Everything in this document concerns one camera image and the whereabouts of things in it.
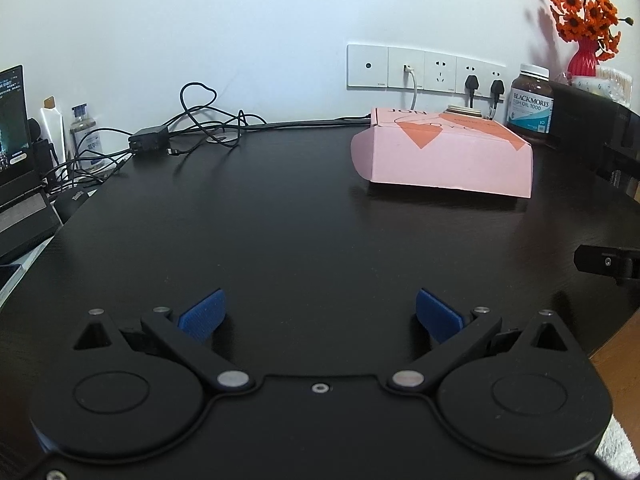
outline power outlet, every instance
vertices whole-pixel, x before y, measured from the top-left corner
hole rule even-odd
[[[436,92],[456,91],[456,56],[438,52],[424,53],[424,89]]]
[[[347,86],[385,88],[387,72],[386,46],[347,45]]]
[[[409,65],[414,69],[415,83],[418,90],[424,88],[424,51],[412,48],[389,47],[389,88],[414,89],[414,80],[411,74],[404,71],[404,66]]]
[[[478,77],[478,81],[480,82],[479,90],[482,92],[482,95],[491,97],[491,85],[496,79],[500,79],[503,82],[506,93],[506,89],[509,87],[505,79],[507,67],[492,63],[483,63],[483,65],[484,67],[481,70],[482,78]],[[504,94],[502,94],[500,100],[504,100]]]
[[[456,94],[468,94],[468,90],[465,88],[466,78],[470,75],[475,75],[480,86],[474,95],[476,97],[488,97],[489,94],[482,92],[482,78],[485,76],[484,66],[485,63],[477,59],[456,58]]]

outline flower vase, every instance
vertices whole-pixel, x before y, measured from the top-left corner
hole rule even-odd
[[[578,40],[578,52],[571,58],[567,72],[572,76],[586,75],[595,77],[596,65],[599,64],[596,59],[597,49],[597,41],[586,39]]]

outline pink box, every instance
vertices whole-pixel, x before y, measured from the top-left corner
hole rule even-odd
[[[531,197],[531,145],[486,119],[374,108],[351,160],[371,182]]]

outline laptop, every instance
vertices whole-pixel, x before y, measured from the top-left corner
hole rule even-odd
[[[60,220],[38,176],[22,66],[0,72],[0,264],[53,236]]]

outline black cable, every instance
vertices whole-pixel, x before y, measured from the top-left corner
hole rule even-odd
[[[337,119],[334,119],[334,121],[346,121],[346,120],[352,120],[352,119],[370,119],[370,118],[371,118],[371,114],[367,114],[359,117],[338,117]]]
[[[200,123],[202,126],[208,126],[209,124],[225,124],[221,121],[206,121],[204,123]],[[353,118],[352,120],[344,120],[344,118],[340,119],[322,119],[322,120],[311,120],[311,121],[285,121],[281,123],[267,123],[264,124],[248,124],[247,126],[243,126],[242,129],[247,132],[257,132],[262,130],[281,130],[285,128],[341,128],[343,126],[369,126],[370,118],[362,117],[362,118]],[[225,128],[229,129],[237,129],[238,126],[236,124],[225,124]],[[193,126],[186,128],[184,130],[172,132],[171,136],[175,137],[183,134],[192,134],[195,133],[196,130],[193,129]]]
[[[58,160],[58,155],[56,154],[56,149],[53,145],[53,143],[49,143],[49,151],[51,152],[51,156],[53,157],[53,160],[56,161],[56,164],[60,164],[60,161]]]
[[[90,136],[91,134],[94,134],[94,133],[96,133],[96,132],[118,132],[118,133],[120,133],[120,134],[124,134],[124,135],[126,135],[126,136],[128,136],[128,137],[130,137],[130,136],[131,136],[131,134],[130,134],[129,132],[125,132],[124,130],[119,130],[119,129],[117,129],[117,128],[96,128],[95,130],[91,130],[90,132],[87,132],[87,133],[85,134],[85,136],[84,136],[82,139],[80,139],[80,142],[78,142],[78,148],[79,148],[80,146],[82,146],[82,143],[84,142],[84,140],[85,140],[88,136]]]
[[[184,113],[187,115],[188,118],[191,119],[191,122],[193,122],[194,126],[197,127],[197,129],[199,129],[203,134],[205,134],[207,137],[211,138],[214,142],[217,142],[219,144],[222,144],[222,146],[225,146],[226,148],[235,148],[239,142],[240,142],[240,135],[238,135],[235,139],[234,142],[225,142],[224,140],[218,140],[216,139],[213,135],[211,135],[209,133],[208,130],[206,130],[197,120],[196,118],[193,116],[193,114],[190,112],[190,110],[187,108],[187,105],[184,103],[184,91],[189,88],[190,86],[200,86],[202,88],[204,88],[205,90],[208,90],[209,92],[213,93],[213,99],[210,101],[210,103],[212,103],[213,101],[216,100],[216,98],[218,97],[218,93],[213,89],[213,88],[209,88],[208,86],[206,86],[204,83],[199,83],[199,82],[191,82],[191,83],[187,83],[186,85],[184,85],[181,89],[180,89],[180,104],[182,105],[182,109],[184,110]],[[231,117],[229,119],[229,121],[233,121],[236,118],[238,118],[237,116],[230,114],[228,112],[225,112],[224,110],[219,110],[217,108],[211,107],[212,110],[225,114],[226,116]]]
[[[129,155],[129,153],[123,153],[121,155],[117,155],[116,156],[117,158],[110,157],[111,158],[111,162],[109,164],[107,164],[107,166],[105,166],[104,168],[102,168],[100,170],[100,172],[103,173],[104,170],[107,170],[111,164],[115,164],[115,167],[113,168],[113,170],[111,170],[111,173],[108,174],[107,176],[100,177],[100,176],[97,176],[96,174],[91,174],[91,173],[84,172],[83,170],[76,171],[80,175],[88,177],[90,180],[93,180],[94,182],[90,183],[90,182],[87,182],[87,180],[81,180],[81,181],[78,182],[77,185],[74,185],[75,184],[74,183],[74,179],[75,179],[76,175],[73,174],[71,180],[69,180],[67,182],[63,182],[63,183],[59,184],[58,186],[54,186],[53,188],[51,188],[49,190],[49,195],[53,196],[53,195],[55,195],[57,193],[60,193],[64,189],[69,189],[69,188],[72,188],[72,187],[78,187],[81,184],[88,184],[88,186],[96,186],[96,185],[100,186],[101,184],[103,184],[107,180],[109,180],[114,174],[116,174],[124,166],[126,161],[129,160],[128,158],[123,160],[127,155]]]
[[[67,160],[66,162],[63,162],[62,164],[59,164],[53,168],[51,168],[49,171],[47,171],[47,173],[45,173],[42,177],[46,178],[49,174],[53,173],[54,171],[59,170],[60,168],[63,168],[64,166],[67,166],[68,164],[73,164],[74,162],[79,162],[81,160],[95,160],[96,158],[111,158],[112,156],[116,156],[116,155],[122,155],[123,153],[131,153],[131,150],[129,148],[127,148],[126,150],[121,150],[120,152],[115,152],[115,153],[109,153],[108,155],[100,155],[100,156],[79,156],[76,158],[70,158],[69,160]]]

